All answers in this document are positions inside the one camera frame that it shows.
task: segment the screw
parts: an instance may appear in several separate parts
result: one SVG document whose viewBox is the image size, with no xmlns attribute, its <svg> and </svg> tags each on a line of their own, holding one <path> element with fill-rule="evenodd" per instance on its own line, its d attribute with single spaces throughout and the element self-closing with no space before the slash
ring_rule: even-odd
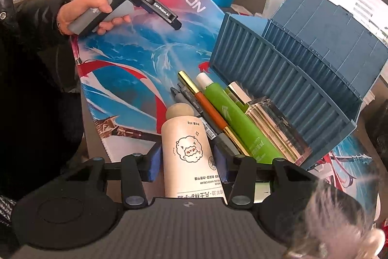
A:
<svg viewBox="0 0 388 259">
<path fill-rule="evenodd" d="M 133 207 L 143 204 L 144 198 L 138 195 L 132 195 L 125 199 L 125 203 Z"/>
<path fill-rule="evenodd" d="M 248 205 L 251 203 L 251 199 L 245 195 L 236 195 L 232 198 L 232 202 L 236 205 Z"/>
</svg>

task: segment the gold cap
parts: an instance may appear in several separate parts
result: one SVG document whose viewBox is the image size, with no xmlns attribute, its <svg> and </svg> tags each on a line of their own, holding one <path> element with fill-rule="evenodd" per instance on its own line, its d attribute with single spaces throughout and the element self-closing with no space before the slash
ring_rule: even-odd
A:
<svg viewBox="0 0 388 259">
<path fill-rule="evenodd" d="M 236 135 L 234 135 L 233 133 L 233 130 L 230 128 L 230 127 L 225 127 L 223 129 L 223 132 L 225 133 L 225 135 L 227 137 L 229 137 L 229 139 L 232 141 L 232 143 L 234 144 L 234 146 L 236 146 L 237 150 L 245 155 L 245 156 L 250 156 L 249 153 L 245 150 L 244 146 L 240 143 L 239 139 L 236 137 Z"/>
<path fill-rule="evenodd" d="M 235 81 L 230 83 L 228 85 L 228 88 L 232 94 L 240 101 L 242 104 L 247 104 L 248 102 L 252 101 L 252 98 L 250 98 L 245 91 L 240 87 L 239 84 L 237 84 Z"/>
<path fill-rule="evenodd" d="M 190 79 L 185 71 L 178 72 L 178 79 L 192 92 L 192 94 L 195 95 L 199 93 L 197 85 L 194 84 L 194 82 Z"/>
</svg>

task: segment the blue plastic crate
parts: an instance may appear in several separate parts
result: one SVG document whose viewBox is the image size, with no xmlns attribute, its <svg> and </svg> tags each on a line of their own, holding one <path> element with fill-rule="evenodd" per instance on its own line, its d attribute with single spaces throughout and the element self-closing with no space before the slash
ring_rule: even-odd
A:
<svg viewBox="0 0 388 259">
<path fill-rule="evenodd" d="M 294 65 L 304 70 L 346 116 L 357 122 L 363 96 L 320 53 L 275 21 L 269 21 L 263 36 Z"/>
<path fill-rule="evenodd" d="M 268 96 L 312 149 L 302 164 L 311 167 L 354 129 L 336 103 L 300 67 L 226 14 L 210 66 L 226 83 L 238 81 L 255 97 Z"/>
<path fill-rule="evenodd" d="M 285 0 L 272 19 L 263 37 L 356 120 L 388 59 L 385 44 L 329 0 Z"/>
</svg>

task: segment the fluffy keychain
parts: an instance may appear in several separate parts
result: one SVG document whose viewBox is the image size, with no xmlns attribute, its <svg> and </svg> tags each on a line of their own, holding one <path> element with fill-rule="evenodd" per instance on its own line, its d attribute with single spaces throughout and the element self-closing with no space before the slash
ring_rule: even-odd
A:
<svg viewBox="0 0 388 259">
<path fill-rule="evenodd" d="M 319 183 L 305 209 L 303 226 L 296 229 L 286 259 L 378 259 L 385 235 L 370 229 L 363 212 L 350 211 L 336 199 L 332 187 Z"/>
</svg>

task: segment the red object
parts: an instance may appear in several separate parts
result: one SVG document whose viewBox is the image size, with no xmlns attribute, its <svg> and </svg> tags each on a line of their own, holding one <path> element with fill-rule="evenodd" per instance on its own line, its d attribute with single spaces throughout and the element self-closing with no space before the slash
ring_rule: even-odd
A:
<svg viewBox="0 0 388 259">
<path fill-rule="evenodd" d="M 384 222 L 381 224 L 381 229 L 383 230 L 385 234 L 385 244 L 384 248 L 388 247 L 388 218 L 384 220 Z"/>
<path fill-rule="evenodd" d="M 209 62 L 203 62 L 203 63 L 198 65 L 200 73 L 206 72 L 208 74 L 211 74 L 211 72 L 209 72 L 209 67 L 210 67 Z"/>
</svg>

